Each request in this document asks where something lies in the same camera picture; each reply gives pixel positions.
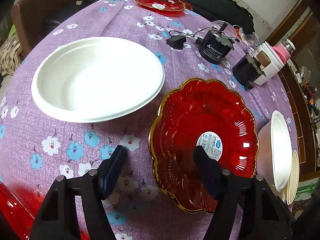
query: red object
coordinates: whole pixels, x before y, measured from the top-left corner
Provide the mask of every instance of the red object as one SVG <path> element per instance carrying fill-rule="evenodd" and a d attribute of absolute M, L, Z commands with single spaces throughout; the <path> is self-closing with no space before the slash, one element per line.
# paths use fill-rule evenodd
<path fill-rule="evenodd" d="M 281 59 L 282 63 L 285 64 L 287 62 L 287 60 L 286 60 L 285 56 L 282 54 L 282 52 L 279 51 L 279 49 L 277 49 L 276 47 L 272 47 L 272 48 L 276 52 L 276 54 L 279 56 L 279 58 Z"/>
<path fill-rule="evenodd" d="M 18 198 L 0 182 L 0 210 L 20 239 L 29 239 L 34 216 Z"/>
<path fill-rule="evenodd" d="M 140 6 L 157 13 L 169 15 L 181 13 L 185 4 L 180 0 L 135 0 Z"/>
<path fill-rule="evenodd" d="M 258 137 L 241 96 L 218 80 L 186 80 L 161 101 L 149 150 L 158 186 L 187 212 L 214 212 L 217 205 L 193 162 L 197 141 L 207 131 L 221 139 L 222 168 L 247 178 L 256 171 Z"/>

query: table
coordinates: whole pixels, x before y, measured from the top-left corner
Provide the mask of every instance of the table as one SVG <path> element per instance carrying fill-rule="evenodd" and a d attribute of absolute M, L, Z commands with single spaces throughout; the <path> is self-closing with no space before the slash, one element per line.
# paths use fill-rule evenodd
<path fill-rule="evenodd" d="M 187 38 L 181 51 L 166 44 L 170 30 L 191 33 L 211 26 L 208 20 L 192 11 L 184 13 L 181 18 L 170 18 L 140 8 L 134 0 L 100 0 L 45 37 L 16 70 L 0 105 L 0 179 L 4 184 L 9 188 L 28 189 L 34 195 L 33 198 L 24 196 L 25 200 L 34 204 L 37 199 L 41 203 L 58 175 L 67 178 L 83 175 L 97 168 L 102 159 L 109 158 L 114 147 L 121 144 L 129 149 L 128 160 L 113 194 L 104 201 L 117 239 L 202 239 L 212 214 L 185 213 L 159 192 L 152 175 L 147 140 L 161 98 L 191 77 L 216 78 L 237 91 L 255 117 L 257 132 L 270 120 L 272 112 L 279 110 L 287 120 L 293 148 L 298 150 L 292 111 L 279 77 L 276 75 L 250 91 L 233 77 L 231 68 L 244 55 L 242 42 L 236 44 L 221 65 L 204 60 L 191 38 Z M 151 50 L 165 70 L 161 92 L 142 109 L 104 123 L 77 124 L 48 117 L 37 108 L 31 96 L 31 82 L 37 67 L 59 46 L 96 36 L 128 39 Z M 126 48 L 122 50 L 125 57 Z M 106 91 L 105 100 L 112 91 L 114 88 Z M 81 199 L 77 198 L 76 203 L 79 223 L 85 230 Z M 236 239 L 239 230 L 240 208 L 238 211 L 231 239 Z"/>

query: red glass plate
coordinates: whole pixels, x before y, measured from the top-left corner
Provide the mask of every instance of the red glass plate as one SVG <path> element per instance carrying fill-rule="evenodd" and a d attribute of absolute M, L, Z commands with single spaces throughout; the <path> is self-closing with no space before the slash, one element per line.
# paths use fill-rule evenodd
<path fill-rule="evenodd" d="M 180 0 L 135 0 L 142 7 L 153 11 L 180 12 L 186 8 Z"/>
<path fill-rule="evenodd" d="M 158 187 L 190 213 L 214 212 L 217 205 L 193 162 L 197 141 L 208 131 L 220 137 L 221 167 L 253 177 L 259 148 L 254 118 L 241 96 L 218 80 L 192 78 L 168 92 L 149 133 Z"/>

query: cable connector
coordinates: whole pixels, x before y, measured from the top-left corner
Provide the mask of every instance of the cable connector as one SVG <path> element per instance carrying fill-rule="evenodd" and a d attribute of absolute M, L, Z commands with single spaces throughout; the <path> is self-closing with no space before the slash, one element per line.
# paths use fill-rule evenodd
<path fill-rule="evenodd" d="M 173 49 L 183 49 L 183 44 L 187 41 L 185 36 L 176 35 L 167 39 L 167 44 Z"/>

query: white bowl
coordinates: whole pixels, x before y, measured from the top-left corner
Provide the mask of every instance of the white bowl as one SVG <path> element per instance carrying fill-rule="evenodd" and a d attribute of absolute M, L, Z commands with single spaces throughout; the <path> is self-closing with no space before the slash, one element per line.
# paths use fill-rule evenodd
<path fill-rule="evenodd" d="M 67 122 L 103 122 L 149 103 L 164 84 L 159 59 L 124 39 L 94 37 L 71 42 L 38 67 L 31 91 L 45 114 Z"/>
<path fill-rule="evenodd" d="M 291 173 L 290 178 L 288 181 L 287 186 L 284 188 L 285 199 L 287 204 L 290 205 L 296 196 L 298 183 L 299 183 L 299 156 L 296 150 L 292 152 L 292 166 L 291 166 Z"/>
<path fill-rule="evenodd" d="M 286 121 L 274 111 L 271 121 L 258 133 L 257 173 L 281 192 L 289 181 L 292 163 L 290 135 Z"/>

